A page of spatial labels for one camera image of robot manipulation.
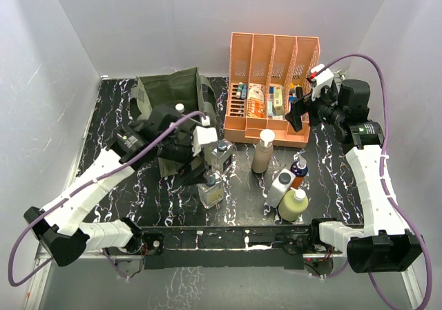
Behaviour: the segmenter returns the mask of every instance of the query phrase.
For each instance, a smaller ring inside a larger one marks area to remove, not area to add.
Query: yellow-green bottle
[[[290,189],[282,198],[278,207],[279,216],[288,221],[294,222],[302,213],[307,210],[309,199],[302,189]]]

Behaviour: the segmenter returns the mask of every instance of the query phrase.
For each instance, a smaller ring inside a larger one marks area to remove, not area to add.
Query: white wall
[[[359,52],[371,55],[385,77],[390,112],[389,172],[398,203],[415,221],[430,250],[434,286],[429,309],[442,304],[442,0],[385,0]],[[370,117],[383,123],[379,80],[365,61],[348,77],[370,83]],[[423,260],[415,264],[425,289]]]
[[[327,62],[360,46],[384,0],[60,0],[101,75],[199,66],[227,75],[232,32],[319,36]]]
[[[0,300],[21,309],[26,285],[12,288],[6,267],[23,213],[64,188],[95,104],[99,75],[58,0],[0,0]],[[29,236],[15,277],[29,273]]]

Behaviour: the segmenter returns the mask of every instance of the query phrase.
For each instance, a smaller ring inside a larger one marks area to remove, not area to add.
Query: black marble table
[[[216,77],[209,81],[218,98],[217,118],[223,125],[228,79]],[[118,127],[130,122],[128,99],[134,83],[134,79],[102,82],[78,173],[93,163]],[[223,132],[220,127],[220,138]],[[278,172],[290,167],[294,155],[301,152],[309,167],[301,188],[310,203],[294,224],[309,224],[315,217],[337,217],[346,224],[363,223],[356,182],[329,126],[311,129],[305,149],[276,147],[269,169],[261,176],[250,168],[253,151],[252,144],[235,145],[233,172],[225,180],[224,200],[212,209],[206,210],[200,203],[196,186],[178,186],[174,177],[161,178],[155,160],[113,189],[86,221],[107,222],[130,217],[139,226],[288,224],[282,221],[277,210],[265,204],[265,198]]]

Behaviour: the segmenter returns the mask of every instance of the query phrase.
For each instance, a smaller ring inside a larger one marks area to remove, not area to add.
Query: orange storage bin
[[[302,86],[310,92],[307,72],[318,64],[318,37],[232,33],[229,64],[229,97],[227,100],[224,137],[231,142],[258,143],[263,129],[271,129],[276,146],[304,148],[309,141],[308,116],[303,116],[302,131],[295,133],[289,122],[272,118],[247,117],[247,99],[237,99],[240,82],[264,87],[265,115],[272,85],[283,86],[284,114],[289,111],[290,86]]]

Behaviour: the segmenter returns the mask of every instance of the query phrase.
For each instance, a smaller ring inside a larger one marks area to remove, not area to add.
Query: beige bottle
[[[307,210],[309,199],[302,189],[290,189],[282,198],[278,207],[279,215],[288,222],[294,222]]]
[[[275,133],[271,129],[264,129],[260,133],[261,140],[256,144],[251,169],[255,173],[263,173],[269,168],[271,156],[273,155],[273,141]]]

